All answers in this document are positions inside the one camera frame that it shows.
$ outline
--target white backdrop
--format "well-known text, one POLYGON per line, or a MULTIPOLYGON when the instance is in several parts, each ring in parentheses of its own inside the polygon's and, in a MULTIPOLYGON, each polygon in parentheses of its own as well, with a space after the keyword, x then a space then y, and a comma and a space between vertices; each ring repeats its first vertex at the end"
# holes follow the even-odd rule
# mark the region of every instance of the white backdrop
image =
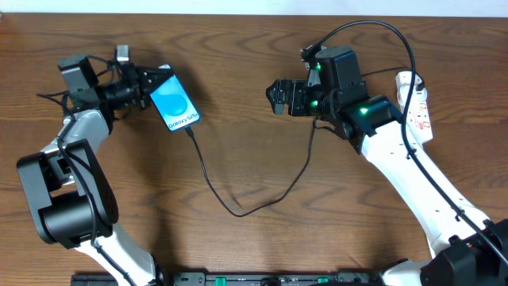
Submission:
POLYGON ((0 0, 0 12, 508 17, 508 0, 0 0))

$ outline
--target white power strip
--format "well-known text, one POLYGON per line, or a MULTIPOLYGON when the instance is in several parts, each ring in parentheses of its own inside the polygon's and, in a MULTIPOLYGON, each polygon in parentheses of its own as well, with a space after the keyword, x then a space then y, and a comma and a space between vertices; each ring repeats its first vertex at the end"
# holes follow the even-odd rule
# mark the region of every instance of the white power strip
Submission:
MULTIPOLYGON (((397 100, 400 110, 403 112, 406 105, 407 95, 410 91, 411 71, 401 71, 395 77, 397 83, 397 100)), ((407 125, 410 127, 414 138, 421 145, 433 138, 432 127, 430 125, 429 109, 427 108, 427 89, 417 91, 417 85, 421 83, 421 78, 416 75, 416 80, 411 96, 409 113, 407 115, 407 125)))

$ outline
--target wooden table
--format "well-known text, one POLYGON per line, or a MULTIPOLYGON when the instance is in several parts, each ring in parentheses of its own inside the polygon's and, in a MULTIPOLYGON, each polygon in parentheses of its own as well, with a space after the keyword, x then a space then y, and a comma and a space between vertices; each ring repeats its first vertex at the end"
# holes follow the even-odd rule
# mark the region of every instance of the wooden table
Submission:
MULTIPOLYGON (((202 113, 194 127, 210 178, 235 211, 287 188, 306 159, 310 118, 276 116, 265 88, 304 79, 298 50, 354 17, 7 14, 0 22, 0 284, 68 285, 103 272, 89 257, 43 243, 15 163, 61 127, 61 109, 36 92, 65 89, 59 58, 113 56, 174 65, 202 113)), ((413 46, 429 90, 441 170, 495 221, 508 216, 508 20, 382 18, 413 46)), ((375 26, 333 37, 350 44, 362 72, 407 64, 398 38, 375 26)), ((95 65, 96 71, 101 67, 95 65)), ((394 97, 394 72, 367 78, 371 95, 394 97)), ((429 258, 425 235, 394 188, 350 144, 317 132, 307 171, 282 202, 229 215, 202 178, 191 140, 169 133, 154 108, 114 125, 97 154, 120 222, 169 270, 321 272, 429 258)))

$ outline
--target wooden surface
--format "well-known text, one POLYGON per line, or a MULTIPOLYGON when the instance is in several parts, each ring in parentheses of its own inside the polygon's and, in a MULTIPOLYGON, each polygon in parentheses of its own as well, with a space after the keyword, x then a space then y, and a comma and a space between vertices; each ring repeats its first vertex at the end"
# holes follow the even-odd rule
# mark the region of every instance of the wooden surface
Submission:
MULTIPOLYGON (((274 199, 306 158, 310 118, 275 116, 265 88, 304 79, 298 50, 354 17, 7 14, 0 22, 0 284, 66 285, 102 272, 90 258, 44 244, 33 227, 15 164, 47 145, 61 109, 36 92, 65 89, 59 58, 105 58, 128 44, 134 63, 174 65, 202 113, 194 127, 210 178, 235 210, 274 199)), ((508 216, 508 20, 383 18, 413 46, 429 90, 441 170, 495 221, 508 216)), ((362 72, 407 63, 398 38, 354 27, 362 72)), ((394 96, 394 73, 367 79, 394 96)), ((425 235, 383 175, 348 142, 317 132, 310 166, 280 204, 229 215, 206 186, 191 140, 171 134, 155 109, 114 125, 97 154, 120 222, 170 270, 334 271, 429 258, 425 235)))

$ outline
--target blue circle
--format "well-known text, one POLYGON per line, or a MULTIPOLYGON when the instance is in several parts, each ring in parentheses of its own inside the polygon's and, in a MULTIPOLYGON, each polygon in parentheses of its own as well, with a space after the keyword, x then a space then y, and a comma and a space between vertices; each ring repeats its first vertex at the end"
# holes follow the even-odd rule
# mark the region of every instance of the blue circle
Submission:
POLYGON ((182 115, 187 110, 187 100, 182 95, 162 95, 160 97, 164 112, 170 116, 182 115))

